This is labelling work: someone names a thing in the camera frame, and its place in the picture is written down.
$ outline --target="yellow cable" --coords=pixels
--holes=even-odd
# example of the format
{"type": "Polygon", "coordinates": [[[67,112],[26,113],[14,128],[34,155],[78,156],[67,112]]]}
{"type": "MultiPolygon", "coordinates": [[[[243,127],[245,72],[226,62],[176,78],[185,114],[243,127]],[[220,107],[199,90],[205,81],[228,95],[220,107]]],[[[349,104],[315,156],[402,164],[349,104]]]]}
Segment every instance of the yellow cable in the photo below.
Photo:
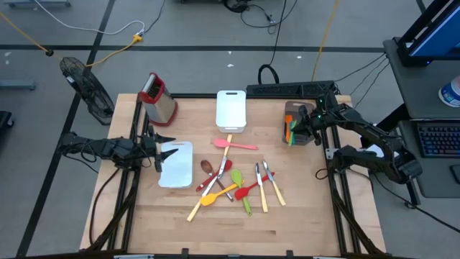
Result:
{"type": "MultiPolygon", "coordinates": [[[[26,37],[28,40],[30,40],[30,42],[32,42],[35,46],[37,46],[39,49],[45,51],[46,53],[48,53],[49,50],[47,50],[45,47],[41,46],[40,44],[38,44],[38,42],[36,42],[34,39],[32,39],[29,35],[27,35],[27,33],[23,32],[20,28],[18,28],[18,26],[16,26],[10,19],[8,19],[8,17],[5,16],[5,14],[3,12],[0,12],[0,16],[5,19],[6,22],[8,22],[16,31],[18,31],[19,33],[21,33],[24,37],[26,37]]],[[[111,53],[110,55],[106,56],[105,58],[103,58],[102,60],[98,61],[98,62],[95,62],[95,63],[92,63],[92,64],[89,64],[89,65],[86,65],[86,67],[92,67],[94,65],[97,65],[99,63],[102,63],[106,60],[108,60],[111,56],[115,55],[115,54],[118,54],[120,52],[123,52],[127,49],[129,49],[132,45],[138,43],[138,42],[141,42],[142,41],[142,37],[140,37],[139,35],[134,35],[134,39],[132,40],[131,43],[129,43],[129,45],[127,45],[126,47],[120,49],[120,50],[117,50],[115,51],[114,53],[111,53]]],[[[62,60],[63,58],[60,57],[59,55],[56,55],[56,54],[53,54],[53,56],[55,56],[58,60],[62,60]]]]}
{"type": "Polygon", "coordinates": [[[95,62],[95,63],[86,65],[86,67],[89,68],[89,67],[92,67],[92,66],[94,66],[94,65],[97,65],[97,64],[100,64],[100,63],[102,63],[102,62],[105,62],[105,61],[108,60],[111,56],[116,55],[116,54],[118,54],[118,53],[120,53],[120,52],[123,52],[123,51],[129,49],[132,45],[134,45],[134,44],[136,44],[136,43],[138,43],[138,42],[141,42],[141,41],[142,41],[142,37],[140,37],[139,35],[134,35],[134,39],[131,41],[131,43],[129,43],[129,45],[127,45],[126,47],[124,47],[124,48],[122,48],[122,49],[120,49],[120,50],[115,51],[114,53],[109,54],[108,56],[106,56],[105,58],[101,59],[101,60],[98,61],[98,62],[95,62]]]}
{"type": "MultiPolygon", "coordinates": [[[[48,53],[48,50],[41,46],[40,44],[38,44],[38,42],[36,42],[34,39],[32,39],[29,35],[27,35],[27,33],[23,32],[20,28],[18,28],[18,26],[16,26],[10,19],[8,19],[8,17],[6,17],[6,15],[3,13],[3,12],[0,12],[0,16],[5,19],[6,22],[8,22],[16,31],[18,31],[19,33],[21,33],[24,37],[26,37],[28,40],[30,40],[30,42],[32,42],[35,46],[37,46],[39,49],[45,51],[46,53],[48,53]]],[[[55,56],[58,60],[62,60],[62,58],[59,56],[59,55],[56,55],[55,56]]]]}
{"type": "Polygon", "coordinates": [[[315,80],[316,66],[318,65],[318,61],[319,61],[319,58],[321,57],[321,53],[323,52],[323,46],[326,43],[326,39],[329,34],[329,29],[331,28],[332,20],[334,20],[334,17],[336,16],[336,11],[337,11],[337,7],[339,6],[339,2],[340,0],[336,0],[335,4],[333,5],[332,14],[329,17],[328,24],[326,25],[326,31],[324,31],[323,40],[321,41],[321,45],[319,46],[318,56],[316,57],[315,67],[313,68],[313,75],[311,75],[312,81],[315,80]]]}

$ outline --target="kitchen utensil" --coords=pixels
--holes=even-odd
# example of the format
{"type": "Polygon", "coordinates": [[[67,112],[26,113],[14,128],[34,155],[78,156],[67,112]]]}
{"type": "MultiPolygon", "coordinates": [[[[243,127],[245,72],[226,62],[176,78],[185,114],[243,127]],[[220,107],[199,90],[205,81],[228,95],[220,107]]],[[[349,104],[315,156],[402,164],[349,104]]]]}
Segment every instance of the kitchen utensil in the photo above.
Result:
{"type": "MultiPolygon", "coordinates": [[[[264,176],[262,178],[262,182],[268,180],[268,176],[264,176]]],[[[248,187],[243,187],[243,188],[239,188],[238,190],[235,191],[235,199],[237,201],[243,199],[244,197],[246,197],[248,194],[249,194],[249,191],[254,188],[255,186],[259,185],[259,183],[255,182],[253,183],[251,186],[248,186],[248,187]]]]}
{"type": "MultiPolygon", "coordinates": [[[[242,172],[240,172],[238,169],[233,169],[231,171],[231,179],[233,180],[234,183],[238,185],[238,188],[242,187],[243,176],[242,176],[242,172]]],[[[251,207],[246,197],[243,198],[243,204],[244,204],[244,208],[246,209],[246,213],[249,216],[251,216],[252,215],[251,207]]]]}
{"type": "Polygon", "coordinates": [[[285,115],[285,136],[286,143],[290,143],[290,122],[293,120],[292,115],[285,115]]]}
{"type": "Polygon", "coordinates": [[[201,197],[200,203],[203,206],[211,205],[213,202],[216,201],[217,197],[219,197],[222,194],[225,194],[227,191],[231,191],[231,190],[235,189],[236,187],[238,187],[238,185],[236,183],[234,183],[234,184],[230,185],[229,187],[225,188],[224,190],[218,192],[217,194],[208,194],[208,195],[206,195],[204,197],[201,197]]]}
{"type": "MultiPolygon", "coordinates": [[[[227,137],[227,141],[231,142],[231,134],[229,134],[229,136],[227,137]]],[[[226,161],[227,161],[227,153],[228,152],[229,152],[229,147],[225,147],[224,156],[222,157],[221,167],[218,170],[218,175],[216,177],[214,177],[213,180],[211,180],[211,182],[208,184],[208,187],[206,187],[204,192],[201,194],[201,197],[204,197],[204,196],[208,195],[208,193],[211,190],[211,188],[213,187],[214,183],[217,181],[217,178],[220,178],[222,176],[222,173],[224,172],[225,164],[226,164],[226,161]]],[[[195,217],[196,212],[198,212],[198,210],[200,209],[200,205],[201,205],[201,203],[200,203],[200,201],[198,201],[197,204],[195,205],[195,207],[193,207],[192,212],[187,217],[188,222],[191,222],[192,219],[195,217]]]]}
{"type": "MultiPolygon", "coordinates": [[[[231,160],[226,161],[226,162],[225,162],[225,167],[224,167],[224,172],[230,170],[231,165],[233,165],[233,163],[231,162],[231,160]]],[[[198,186],[198,187],[196,188],[196,191],[201,191],[201,189],[203,189],[205,186],[207,186],[207,185],[213,180],[213,178],[216,177],[216,176],[219,174],[218,171],[216,171],[215,173],[212,173],[212,172],[213,172],[212,166],[211,166],[210,168],[205,169],[205,168],[203,167],[203,164],[202,164],[202,165],[201,165],[201,168],[202,168],[208,175],[210,175],[211,177],[207,178],[203,183],[201,183],[200,186],[198,186]]]]}
{"type": "Polygon", "coordinates": [[[241,133],[246,126],[246,93],[219,91],[216,100],[216,124],[224,133],[241,133]]]}
{"type": "Polygon", "coordinates": [[[307,136],[302,134],[294,134],[291,129],[293,128],[293,122],[299,122],[302,120],[302,115],[299,113],[299,108],[305,106],[307,113],[310,114],[315,106],[302,101],[286,101],[285,112],[283,116],[283,133],[282,141],[286,144],[291,145],[307,145],[310,141],[314,140],[314,136],[307,136]]]}
{"type": "MultiPolygon", "coordinates": [[[[232,165],[232,162],[231,160],[228,160],[225,162],[225,167],[224,167],[224,172],[228,171],[230,168],[231,168],[231,165],[232,165]]],[[[200,184],[200,186],[198,186],[196,188],[196,191],[200,191],[204,186],[208,185],[209,182],[212,181],[212,179],[214,177],[217,176],[217,174],[219,173],[218,171],[213,173],[213,167],[212,165],[207,161],[207,160],[202,160],[201,161],[201,168],[203,169],[203,171],[205,173],[207,173],[210,177],[208,179],[206,179],[202,184],[200,184]]],[[[221,187],[222,190],[225,189],[224,185],[217,179],[216,180],[217,184],[221,187]]],[[[227,195],[227,197],[230,199],[230,201],[233,201],[233,198],[231,197],[231,195],[229,193],[225,193],[227,195]]]]}
{"type": "Polygon", "coordinates": [[[214,139],[214,145],[216,147],[240,147],[240,148],[246,148],[250,150],[258,150],[259,148],[254,146],[254,145],[240,145],[240,144],[235,144],[235,143],[229,143],[225,139],[214,139]]]}
{"type": "Polygon", "coordinates": [[[168,126],[178,113],[178,103],[167,91],[165,82],[156,73],[150,73],[139,98],[149,115],[149,121],[156,126],[168,126]]]}
{"type": "Polygon", "coordinates": [[[280,190],[278,188],[278,185],[276,184],[275,180],[273,179],[273,176],[272,176],[272,173],[270,171],[270,168],[268,167],[267,161],[265,161],[265,159],[264,159],[262,162],[264,163],[265,172],[267,172],[268,178],[273,183],[273,187],[275,187],[275,192],[276,192],[276,196],[278,197],[278,201],[280,201],[281,206],[286,206],[286,201],[282,197],[281,192],[280,192],[280,190]]]}
{"type": "Polygon", "coordinates": [[[265,199],[264,185],[262,184],[262,177],[260,177],[259,163],[256,163],[256,176],[257,183],[260,186],[260,199],[262,200],[262,211],[268,212],[267,200],[265,199]]]}
{"type": "Polygon", "coordinates": [[[161,151],[178,149],[162,164],[158,185],[163,188],[189,188],[193,183],[193,144],[188,141],[166,142],[161,151]]]}

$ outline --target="spatula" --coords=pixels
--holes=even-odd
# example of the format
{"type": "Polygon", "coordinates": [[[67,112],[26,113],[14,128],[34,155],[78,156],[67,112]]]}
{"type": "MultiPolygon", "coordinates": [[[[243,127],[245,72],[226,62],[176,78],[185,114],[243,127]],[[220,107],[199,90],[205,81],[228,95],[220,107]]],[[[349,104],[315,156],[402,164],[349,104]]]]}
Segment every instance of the spatula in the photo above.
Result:
{"type": "Polygon", "coordinates": [[[241,144],[230,143],[226,141],[225,139],[219,139],[219,138],[214,139],[214,145],[216,147],[240,147],[240,148],[246,148],[250,150],[259,149],[258,147],[253,146],[253,145],[241,145],[241,144]]]}
{"type": "MultiPolygon", "coordinates": [[[[213,179],[214,177],[216,177],[219,172],[215,172],[213,173],[213,167],[212,165],[207,161],[207,160],[202,160],[201,161],[201,168],[203,169],[203,171],[205,171],[210,177],[207,178],[202,184],[200,184],[198,187],[196,187],[196,191],[201,191],[201,189],[203,189],[204,187],[206,187],[213,179]]],[[[230,170],[231,168],[231,165],[232,165],[232,162],[231,160],[227,160],[225,162],[225,167],[224,167],[224,172],[227,172],[228,170],[230,170]]],[[[224,186],[221,185],[220,181],[219,180],[216,180],[217,184],[221,186],[222,190],[224,190],[224,186]]]]}
{"type": "Polygon", "coordinates": [[[225,194],[227,191],[231,191],[231,190],[235,189],[236,187],[238,187],[238,185],[236,183],[234,183],[234,184],[230,185],[229,187],[225,188],[225,190],[222,190],[222,191],[218,192],[217,194],[208,194],[208,195],[206,195],[204,197],[201,197],[200,203],[203,206],[211,205],[213,202],[216,201],[217,197],[219,197],[222,194],[225,194]]]}
{"type": "MultiPolygon", "coordinates": [[[[268,176],[264,176],[262,177],[262,181],[266,181],[268,180],[268,176]]],[[[257,182],[255,182],[254,184],[252,184],[251,186],[248,186],[248,187],[243,187],[243,188],[239,188],[238,190],[235,191],[235,199],[237,201],[239,201],[240,199],[243,199],[244,197],[247,196],[247,194],[249,193],[249,191],[254,188],[255,186],[257,186],[257,182]]]]}
{"type": "MultiPolygon", "coordinates": [[[[243,181],[242,172],[240,172],[237,169],[233,169],[233,171],[231,172],[231,179],[233,180],[234,183],[236,183],[238,185],[238,188],[242,187],[242,181],[243,181]]],[[[252,215],[251,207],[250,207],[249,202],[247,201],[246,197],[243,198],[243,204],[244,204],[244,208],[246,209],[246,213],[249,216],[251,216],[252,215]]]]}

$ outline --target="red spatula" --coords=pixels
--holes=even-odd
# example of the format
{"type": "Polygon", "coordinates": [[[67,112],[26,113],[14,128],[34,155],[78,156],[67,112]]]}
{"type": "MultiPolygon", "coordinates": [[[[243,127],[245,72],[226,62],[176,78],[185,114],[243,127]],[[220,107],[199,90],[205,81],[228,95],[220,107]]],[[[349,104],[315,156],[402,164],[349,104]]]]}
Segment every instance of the red spatula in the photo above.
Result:
{"type": "MultiPolygon", "coordinates": [[[[262,182],[266,181],[266,180],[268,180],[268,176],[262,177],[262,182]]],[[[255,182],[251,186],[239,188],[238,190],[236,190],[235,191],[236,200],[239,201],[240,199],[243,199],[244,197],[246,197],[247,194],[249,193],[249,190],[251,190],[252,188],[254,188],[257,185],[258,185],[257,182],[255,182]]]]}

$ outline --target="wooden table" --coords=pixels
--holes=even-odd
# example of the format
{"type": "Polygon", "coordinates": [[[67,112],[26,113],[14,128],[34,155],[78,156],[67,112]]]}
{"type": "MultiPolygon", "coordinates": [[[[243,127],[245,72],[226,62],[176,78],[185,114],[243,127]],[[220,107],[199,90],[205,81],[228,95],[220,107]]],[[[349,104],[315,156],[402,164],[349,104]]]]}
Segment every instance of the wooden table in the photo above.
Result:
{"type": "MultiPolygon", "coordinates": [[[[337,96],[337,99],[339,102],[351,102],[349,96],[337,96]]],[[[136,94],[119,95],[109,137],[129,137],[135,100],[136,94]]],[[[195,219],[187,222],[187,216],[201,197],[195,188],[208,177],[201,170],[200,161],[209,160],[215,170],[219,168],[224,150],[214,147],[213,139],[226,138],[226,134],[220,133],[215,123],[215,99],[177,101],[179,112],[175,121],[169,127],[155,127],[155,131],[193,143],[193,186],[187,189],[160,188],[160,174],[155,168],[142,169],[129,253],[178,254],[182,248],[189,248],[190,254],[285,255],[286,250],[293,250],[295,255],[340,254],[328,180],[319,181],[314,176],[318,169],[325,167],[323,148],[314,143],[288,147],[281,141],[287,100],[248,99],[247,127],[242,134],[235,134],[232,141],[257,145],[259,150],[231,147],[228,154],[228,159],[233,161],[234,168],[241,170],[248,184],[256,181],[254,164],[265,159],[276,172],[275,180],[287,206],[280,206],[272,184],[265,182],[268,213],[262,212],[260,192],[256,187],[249,194],[251,217],[246,214],[241,201],[230,202],[222,196],[214,204],[202,206],[195,219]]],[[[360,146],[358,135],[354,132],[339,129],[339,136],[342,145],[360,146]]],[[[367,174],[364,168],[354,169],[367,174]]],[[[93,200],[114,170],[111,161],[102,162],[93,200]]],[[[120,176],[119,173],[108,184],[98,201],[94,237],[101,233],[113,216],[120,176]]],[[[351,173],[348,179],[356,220],[375,245],[385,250],[370,182],[351,173]]],[[[230,185],[230,173],[224,174],[221,181],[225,186],[230,185]]],[[[219,190],[216,184],[212,192],[219,190]]],[[[89,246],[89,216],[82,248],[89,246]]],[[[352,251],[349,227],[343,221],[347,247],[352,251]]],[[[116,247],[120,247],[121,243],[124,220],[121,222],[116,247]]]]}

